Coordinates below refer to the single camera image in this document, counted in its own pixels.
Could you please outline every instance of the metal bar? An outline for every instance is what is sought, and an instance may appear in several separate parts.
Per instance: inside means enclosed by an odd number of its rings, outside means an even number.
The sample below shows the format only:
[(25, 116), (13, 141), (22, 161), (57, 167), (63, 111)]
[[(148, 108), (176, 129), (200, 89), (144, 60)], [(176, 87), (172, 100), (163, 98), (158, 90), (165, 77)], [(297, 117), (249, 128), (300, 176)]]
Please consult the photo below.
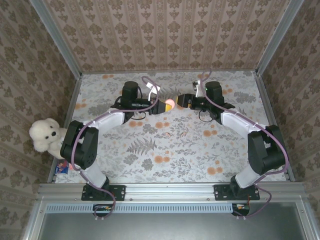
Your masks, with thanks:
[(319, 239), (319, 228), (309, 202), (297, 202), (296, 208), (307, 240)]
[[(46, 214), (94, 213), (94, 203), (48, 203)], [(156, 214), (156, 213), (232, 213), (231, 203), (135, 203), (121, 202), (113, 210), (114, 214)]]
[[(214, 185), (212, 183), (123, 183), (126, 185), (126, 203), (243, 203), (245, 201), (215, 201)], [(38, 190), (37, 202), (46, 203), (110, 203), (110, 201), (81, 201), (83, 183), (41, 184)], [(259, 186), (272, 193), (272, 201), (277, 203), (299, 202), (306, 200), (301, 182), (261, 182)], [(260, 192), (260, 200), (264, 203), (268, 194)]]
[[(209, 71), (208, 69), (167, 69), (167, 70), (132, 70), (132, 71), (84, 71), (82, 72), (83, 75), (94, 75), (94, 74), (156, 74), (156, 73), (201, 73), (202, 71)], [(244, 68), (244, 69), (232, 69), (232, 68), (225, 68), (225, 69), (213, 69), (212, 72), (252, 72), (254, 71), (253, 68)]]
[(48, 179), (46, 181), (48, 184), (52, 183), (52, 181), (54, 179), (57, 163), (58, 163), (58, 159), (54, 157), (53, 161), (52, 161), (51, 169), (50, 169), (50, 172), (49, 172), (49, 176), (48, 176)]
[[(274, 115), (274, 112), (272, 110), (272, 107), (271, 107), (271, 103), (270, 103), (270, 100), (269, 100), (269, 97), (268, 97), (268, 93), (267, 93), (267, 90), (265, 88), (265, 84), (264, 84), (264, 81), (262, 79), (262, 76), (260, 74), (255, 74), (254, 75), (254, 78), (255, 78), (255, 82), (256, 82), (256, 86), (258, 88), (258, 91), (259, 91), (259, 94), (260, 94), (260, 97), (261, 97), (261, 101), (262, 101), (262, 104), (263, 104), (263, 108), (264, 108), (264, 111), (265, 111), (265, 115), (266, 115), (266, 118), (268, 119), (268, 122), (270, 125), (278, 125), (277, 124), (277, 121), (276, 121), (276, 117)], [(289, 162), (289, 166), (287, 168), (287, 175), (288, 175), (288, 180), (294, 182), (296, 179), (295, 179), (295, 176), (294, 176), (294, 173), (292, 171), (292, 168), (291, 168), (291, 165), (290, 165), (290, 162)]]
[(273, 36), (266, 46), (264, 53), (257, 65), (256, 69), (259, 75), (262, 75), (266, 70), (271, 58), (275, 54), (280, 42), (287, 33), (288, 28), (297, 15), (297, 12), (299, 11), (303, 2), (304, 0), (292, 0), (289, 2), (288, 7), (286, 8), (281, 20), (279, 21), (273, 33)]
[(23, 240), (38, 240), (40, 230), (44, 221), (47, 203), (36, 202), (33, 205), (32, 213)]
[(80, 78), (75, 83), (74, 90), (73, 90), (72, 97), (71, 97), (70, 104), (69, 104), (69, 108), (68, 108), (68, 111), (66, 112), (66, 116), (65, 116), (65, 120), (64, 120), (64, 125), (63, 125), (64, 128), (67, 128), (69, 126), (69, 124), (71, 123), (72, 117), (74, 115), (78, 95), (80, 92), (81, 83), (82, 83), (82, 78)]
[(59, 52), (63, 56), (65, 62), (68, 64), (70, 70), (72, 71), (76, 80), (79, 80), (81, 75), (81, 68), (79, 67), (77, 61), (75, 60), (72, 50), (67, 46), (63, 35), (59, 31), (57, 25), (55, 24), (50, 11), (46, 8), (43, 0), (30, 0), (35, 11), (39, 15), (41, 21), (43, 22), (46, 30), (51, 35), (55, 45), (58, 47)]

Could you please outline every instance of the floral mat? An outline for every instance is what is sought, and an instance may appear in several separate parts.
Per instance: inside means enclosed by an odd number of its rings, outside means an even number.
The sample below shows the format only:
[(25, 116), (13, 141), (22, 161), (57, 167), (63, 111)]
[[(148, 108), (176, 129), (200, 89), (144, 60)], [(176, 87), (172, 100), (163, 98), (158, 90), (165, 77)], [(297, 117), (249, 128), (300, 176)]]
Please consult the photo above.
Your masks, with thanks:
[[(201, 72), (118, 73), (82, 76), (73, 119), (86, 121), (103, 114), (121, 95), (127, 81), (135, 81), (147, 98), (141, 76), (161, 86), (160, 99), (194, 94), (192, 82)], [(268, 125), (252, 71), (215, 71), (207, 81), (219, 81), (225, 102), (242, 114)], [(207, 114), (202, 120), (209, 120)], [(143, 120), (130, 120), (99, 140), (97, 163), (111, 183), (228, 182), (248, 164), (248, 144), (233, 130), (199, 120), (198, 111), (176, 106)], [(266, 178), (285, 181), (283, 174)], [(83, 183), (77, 172), (56, 176), (56, 183)]]

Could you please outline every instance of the robotic arm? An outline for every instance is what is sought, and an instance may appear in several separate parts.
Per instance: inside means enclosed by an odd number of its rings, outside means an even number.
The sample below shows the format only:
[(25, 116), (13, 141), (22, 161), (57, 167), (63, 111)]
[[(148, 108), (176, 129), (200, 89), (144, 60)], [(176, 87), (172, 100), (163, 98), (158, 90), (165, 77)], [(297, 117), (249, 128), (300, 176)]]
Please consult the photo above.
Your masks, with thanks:
[[(141, 112), (148, 112), (149, 115), (152, 115), (168, 112), (174, 108), (175, 103), (171, 99), (168, 99), (166, 102), (158, 101), (155, 103), (155, 98), (151, 98), (152, 93), (156, 93), (157, 90), (159, 91), (159, 86), (148, 83), (147, 87), (150, 88), (150, 93), (148, 99), (144, 99), (142, 98), (141, 90), (136, 82), (126, 82), (122, 88), (122, 95), (119, 96), (114, 105), (111, 106), (112, 108), (119, 109), (119, 111), (106, 115), (97, 121), (93, 121), (84, 129), (80, 136), (81, 141), (78, 141), (74, 153), (74, 163), (80, 170), (80, 174), (97, 188), (109, 191), (111, 187), (108, 177), (100, 171), (99, 166), (95, 161), (99, 137), (102, 137), (102, 135), (110, 129), (126, 123), (134, 115), (133, 112), (126, 112), (125, 110), (137, 110), (138, 112), (141, 110)], [(228, 189), (221, 189), (221, 194), (219, 194), (220, 196), (229, 194), (233, 197), (232, 199), (236, 200), (246, 199), (248, 193), (251, 194), (256, 191), (254, 183), (259, 180), (261, 176), (268, 171), (278, 169), (285, 164), (285, 158), (279, 146), (267, 136), (267, 134), (261, 131), (257, 125), (267, 130), (284, 146), (280, 130), (275, 125), (265, 126), (258, 123), (250, 124), (236, 114), (224, 112), (202, 96), (199, 82), (194, 82), (193, 87), (196, 90), (196, 94), (183, 94), (178, 96), (177, 104), (192, 110), (208, 111), (213, 120), (233, 129), (248, 142), (249, 165), (233, 176), (230, 180), (231, 183), (229, 184)], [(217, 105), (225, 109), (234, 108), (233, 105), (225, 103), (219, 82), (207, 82), (205, 84), (205, 89), (206, 95)], [(71, 163), (72, 151), (76, 143), (76, 138), (86, 123), (88, 122), (74, 120), (68, 127), (60, 154), (69, 163)]]
[[(284, 146), (284, 141), (279, 128), (275, 125), (265, 126), (263, 124), (250, 124), (236, 114), (224, 112), (212, 105), (200, 90), (200, 81), (193, 82), (193, 89), (196, 94), (183, 94), (178, 96), (177, 104), (184, 108), (199, 111), (208, 111), (210, 117), (219, 124), (231, 128), (241, 135), (248, 142), (249, 164), (230, 180), (227, 189), (220, 189), (219, 195), (231, 195), (234, 199), (246, 199), (248, 193), (255, 192), (254, 183), (265, 173), (275, 170), (285, 164), (284, 155), (279, 146), (266, 133), (256, 125), (267, 130)], [(206, 95), (216, 104), (225, 108), (234, 108), (233, 105), (225, 103), (222, 95), (222, 87), (217, 81), (210, 81), (205, 84)]]
[[(74, 153), (74, 164), (75, 167), (79, 169), (82, 177), (97, 188), (107, 191), (110, 190), (109, 179), (101, 172), (96, 162), (98, 141), (110, 129), (126, 123), (134, 115), (133, 111), (127, 112), (125, 110), (137, 110), (137, 112), (140, 112), (139, 110), (141, 110), (141, 112), (145, 112), (146, 108), (149, 108), (147, 112), (149, 115), (152, 115), (168, 112), (175, 106), (171, 99), (168, 99), (166, 102), (158, 100), (155, 103), (156, 99), (151, 98), (151, 94), (156, 94), (157, 91), (160, 90), (160, 87), (154, 86), (151, 83), (147, 83), (146, 86), (150, 88), (148, 99), (142, 98), (141, 89), (136, 82), (127, 81), (122, 88), (122, 95), (119, 96), (114, 105), (111, 106), (112, 108), (119, 109), (119, 111), (107, 114), (106, 116), (93, 121), (84, 129), (80, 136), (80, 140), (77, 143)], [(140, 90), (141, 98), (138, 98), (138, 90)], [(60, 154), (69, 163), (72, 162), (72, 152), (76, 143), (76, 138), (80, 130), (89, 122), (91, 121), (79, 122), (74, 120), (67, 129)]]

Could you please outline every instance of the black mounting bracket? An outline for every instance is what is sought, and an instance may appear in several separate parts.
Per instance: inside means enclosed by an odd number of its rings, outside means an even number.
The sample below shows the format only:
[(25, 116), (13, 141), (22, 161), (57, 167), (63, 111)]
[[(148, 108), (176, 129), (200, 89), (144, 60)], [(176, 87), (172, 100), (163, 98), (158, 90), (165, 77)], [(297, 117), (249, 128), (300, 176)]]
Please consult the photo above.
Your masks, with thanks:
[[(108, 191), (115, 197), (116, 201), (124, 201), (126, 196), (125, 185), (110, 185)], [(82, 201), (112, 201), (112, 197), (104, 191), (95, 189), (86, 184), (82, 189)]]
[(255, 186), (249, 186), (247, 188), (244, 188), (243, 190), (243, 195), (235, 197), (230, 184), (219, 184), (219, 185), (214, 185), (214, 198), (216, 201), (247, 201), (248, 197), (250, 200), (260, 200), (260, 195), (259, 191)]
[(230, 180), (230, 184), (218, 184), (213, 186), (214, 198), (216, 201), (232, 201), (232, 200), (260, 200), (259, 190), (254, 186), (241, 188), (236, 176)]

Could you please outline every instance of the teddy bear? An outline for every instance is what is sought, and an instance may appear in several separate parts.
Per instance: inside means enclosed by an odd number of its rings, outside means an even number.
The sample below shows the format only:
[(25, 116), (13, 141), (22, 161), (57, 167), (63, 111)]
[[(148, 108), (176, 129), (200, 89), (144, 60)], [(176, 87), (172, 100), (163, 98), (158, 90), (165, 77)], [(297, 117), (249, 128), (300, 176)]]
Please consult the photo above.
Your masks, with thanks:
[(67, 129), (60, 127), (59, 123), (52, 118), (35, 121), (29, 130), (34, 149), (40, 153), (48, 151), (57, 159), (63, 159), (60, 155), (61, 140), (66, 133)]

